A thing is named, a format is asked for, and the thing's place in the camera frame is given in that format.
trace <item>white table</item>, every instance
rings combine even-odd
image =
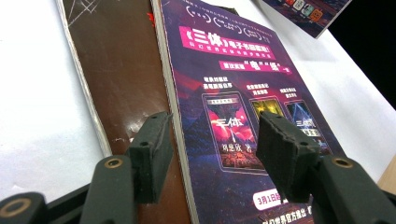
[[[304,33],[264,3],[206,0],[275,30],[348,157],[376,182],[396,153],[396,113],[326,31]],[[103,158],[54,0],[0,0],[0,200],[48,202]]]

